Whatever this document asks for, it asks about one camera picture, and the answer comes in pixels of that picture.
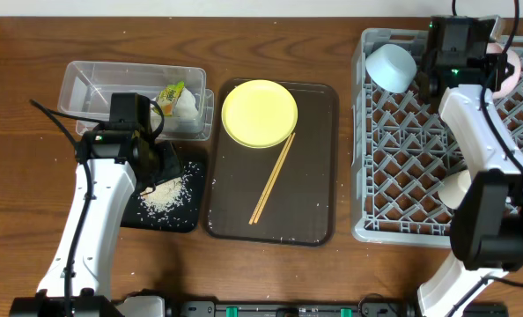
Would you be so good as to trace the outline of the green snack wrapper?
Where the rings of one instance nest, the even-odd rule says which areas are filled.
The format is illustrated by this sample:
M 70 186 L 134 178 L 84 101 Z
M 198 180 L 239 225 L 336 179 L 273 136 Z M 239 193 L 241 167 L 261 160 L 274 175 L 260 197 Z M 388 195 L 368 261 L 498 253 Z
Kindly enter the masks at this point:
M 185 88 L 185 83 L 183 81 L 178 82 L 177 84 L 168 85 L 164 90 L 162 90 L 155 101 L 162 110 L 163 116 L 172 116 L 173 110 L 177 101 Z

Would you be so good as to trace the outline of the white tissue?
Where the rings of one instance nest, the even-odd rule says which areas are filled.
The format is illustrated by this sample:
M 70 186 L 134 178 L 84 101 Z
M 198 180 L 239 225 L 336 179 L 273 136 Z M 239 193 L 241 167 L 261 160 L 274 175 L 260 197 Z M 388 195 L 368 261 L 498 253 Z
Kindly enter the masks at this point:
M 190 123 L 198 118 L 199 116 L 199 109 L 196 102 L 195 95 L 188 89 L 184 88 L 183 92 L 181 93 L 177 104 L 175 105 L 175 108 L 173 110 L 172 116 L 163 116 L 162 110 L 155 101 L 156 97 L 154 97 L 151 100 L 151 111 L 152 111 L 152 124 L 153 127 L 156 128 L 157 125 L 161 122 L 160 115 L 164 118 L 164 126 L 163 131 L 164 132 L 172 132 L 180 129 L 180 126 L 183 123 Z

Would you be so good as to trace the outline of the white bowl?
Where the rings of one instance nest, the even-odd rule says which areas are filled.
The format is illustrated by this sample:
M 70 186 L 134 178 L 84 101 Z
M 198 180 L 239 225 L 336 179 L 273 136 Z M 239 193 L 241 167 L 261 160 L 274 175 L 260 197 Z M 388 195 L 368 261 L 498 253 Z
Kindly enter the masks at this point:
M 521 74 L 521 61 L 519 56 L 509 50 L 507 52 L 507 59 L 505 62 L 505 74 L 504 81 L 500 85 L 500 89 L 497 91 L 493 90 L 493 99 L 502 99 L 506 95 L 510 94 L 519 82 Z

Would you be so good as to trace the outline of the light blue bowl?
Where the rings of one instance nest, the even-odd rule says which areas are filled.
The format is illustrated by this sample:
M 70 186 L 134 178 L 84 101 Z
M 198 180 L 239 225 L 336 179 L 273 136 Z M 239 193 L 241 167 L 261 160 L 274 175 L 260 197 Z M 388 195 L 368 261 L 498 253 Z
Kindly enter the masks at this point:
M 417 72 L 412 55 L 394 44 L 385 44 L 371 53 L 365 67 L 378 86 L 393 93 L 406 92 Z

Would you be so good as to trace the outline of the pile of rice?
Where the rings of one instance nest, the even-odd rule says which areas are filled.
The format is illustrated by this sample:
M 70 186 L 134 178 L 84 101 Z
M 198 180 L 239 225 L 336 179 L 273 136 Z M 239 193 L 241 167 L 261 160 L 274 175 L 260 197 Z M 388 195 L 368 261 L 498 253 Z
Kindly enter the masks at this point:
M 186 163 L 182 176 L 147 188 L 145 193 L 138 197 L 139 206 L 144 208 L 144 215 L 158 221 L 167 221 L 182 211 L 192 201 L 192 178 L 196 175 L 195 163 Z

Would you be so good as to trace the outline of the small white cup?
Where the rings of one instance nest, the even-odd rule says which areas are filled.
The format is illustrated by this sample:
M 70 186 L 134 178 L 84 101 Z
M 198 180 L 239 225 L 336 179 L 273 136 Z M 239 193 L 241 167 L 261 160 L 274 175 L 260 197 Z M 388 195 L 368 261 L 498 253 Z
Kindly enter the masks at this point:
M 470 185 L 471 177 L 469 170 L 448 175 L 441 181 L 438 197 L 447 208 L 455 210 L 460 206 Z

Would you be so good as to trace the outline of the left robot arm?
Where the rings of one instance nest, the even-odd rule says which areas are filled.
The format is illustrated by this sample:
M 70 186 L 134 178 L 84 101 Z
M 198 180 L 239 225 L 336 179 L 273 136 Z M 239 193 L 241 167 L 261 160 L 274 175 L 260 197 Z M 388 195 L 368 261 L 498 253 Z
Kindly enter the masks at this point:
M 11 316 L 166 316 L 166 300 L 142 293 L 111 297 L 115 246 L 129 199 L 151 194 L 183 173 L 173 146 L 156 139 L 157 102 L 134 92 L 111 97 L 107 120 L 71 143 L 76 189 L 54 259 L 32 297 L 16 298 Z

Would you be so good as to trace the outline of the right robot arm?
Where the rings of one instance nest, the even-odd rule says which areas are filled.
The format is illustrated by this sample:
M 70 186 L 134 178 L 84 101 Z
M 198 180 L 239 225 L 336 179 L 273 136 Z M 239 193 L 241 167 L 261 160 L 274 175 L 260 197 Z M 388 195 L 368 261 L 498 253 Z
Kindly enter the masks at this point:
M 494 105 L 519 82 L 521 63 L 497 44 L 499 27 L 497 16 L 431 18 L 416 81 L 453 133 L 471 183 L 454 209 L 452 252 L 418 289 L 420 316 L 461 316 L 523 266 L 523 153 Z

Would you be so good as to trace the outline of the grey plastic dishwasher rack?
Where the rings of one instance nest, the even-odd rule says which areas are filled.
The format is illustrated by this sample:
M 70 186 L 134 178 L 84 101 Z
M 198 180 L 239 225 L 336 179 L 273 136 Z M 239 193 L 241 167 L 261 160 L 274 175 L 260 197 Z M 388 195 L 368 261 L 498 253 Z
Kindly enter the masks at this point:
M 351 232 L 359 241 L 448 248 L 453 210 L 438 197 L 441 181 L 467 169 L 453 133 L 418 87 L 388 92 L 366 71 L 366 58 L 385 44 L 407 50 L 416 62 L 428 33 L 369 28 L 351 59 L 354 156 L 351 162 Z M 521 61 L 514 90 L 494 101 L 501 121 L 523 153 L 523 37 L 510 48 Z

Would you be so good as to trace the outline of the clear plastic bin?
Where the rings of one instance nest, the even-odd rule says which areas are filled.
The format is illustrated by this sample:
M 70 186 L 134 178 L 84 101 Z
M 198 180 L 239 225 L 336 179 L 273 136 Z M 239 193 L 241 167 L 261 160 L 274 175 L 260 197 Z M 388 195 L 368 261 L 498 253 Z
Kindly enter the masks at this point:
M 180 81 L 195 95 L 199 116 L 176 131 L 163 131 L 158 139 L 206 141 L 212 131 L 215 98 L 206 87 L 206 73 L 201 68 L 74 61 L 66 68 L 57 108 L 65 114 L 106 121 L 114 93 L 135 92 L 152 100 L 168 85 Z

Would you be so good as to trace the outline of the black plastic tray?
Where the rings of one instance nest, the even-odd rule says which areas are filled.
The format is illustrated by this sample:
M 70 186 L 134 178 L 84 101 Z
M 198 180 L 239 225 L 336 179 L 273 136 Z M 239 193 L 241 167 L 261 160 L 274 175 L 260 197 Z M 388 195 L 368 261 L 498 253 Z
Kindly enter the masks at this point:
M 191 232 L 196 228 L 205 188 L 206 166 L 204 157 L 194 154 L 180 154 L 178 152 L 177 155 L 183 164 L 183 173 L 186 163 L 195 163 L 197 166 L 196 175 L 191 181 L 191 188 L 193 189 L 191 203 L 182 211 L 177 211 L 176 215 L 169 217 L 167 221 L 158 221 L 144 215 L 144 208 L 140 207 L 138 202 L 138 197 L 143 194 L 135 192 L 130 197 L 122 216 L 122 227 L 179 233 Z

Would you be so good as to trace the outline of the yellow round plate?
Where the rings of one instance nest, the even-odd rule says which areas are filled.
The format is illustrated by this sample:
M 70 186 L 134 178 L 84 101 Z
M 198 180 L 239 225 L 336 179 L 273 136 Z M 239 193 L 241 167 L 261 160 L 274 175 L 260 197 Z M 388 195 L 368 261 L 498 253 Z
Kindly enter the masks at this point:
M 280 144 L 295 129 L 298 105 L 283 86 L 269 80 L 248 80 L 225 97 L 222 123 L 229 137 L 255 149 Z

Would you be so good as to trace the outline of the dark brown serving tray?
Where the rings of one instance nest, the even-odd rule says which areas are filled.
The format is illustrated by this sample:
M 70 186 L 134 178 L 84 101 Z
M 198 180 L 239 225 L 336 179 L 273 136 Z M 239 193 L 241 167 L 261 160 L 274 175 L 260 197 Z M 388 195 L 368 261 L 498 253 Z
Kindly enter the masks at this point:
M 283 147 L 251 149 L 218 127 L 205 225 L 219 239 L 317 247 L 334 232 L 339 99 L 328 85 L 284 83 L 298 105 L 295 137 L 257 223 L 256 204 Z

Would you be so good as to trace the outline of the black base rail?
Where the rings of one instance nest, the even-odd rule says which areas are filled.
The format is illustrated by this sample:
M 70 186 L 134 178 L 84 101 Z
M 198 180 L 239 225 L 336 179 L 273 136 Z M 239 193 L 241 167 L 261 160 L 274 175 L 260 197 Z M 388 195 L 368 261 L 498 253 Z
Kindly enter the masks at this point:
M 295 304 L 216 304 L 210 301 L 188 301 L 174 304 L 156 296 L 137 296 L 115 306 L 124 316 L 180 317 L 396 317 L 417 316 L 406 305 L 377 299 L 349 305 Z

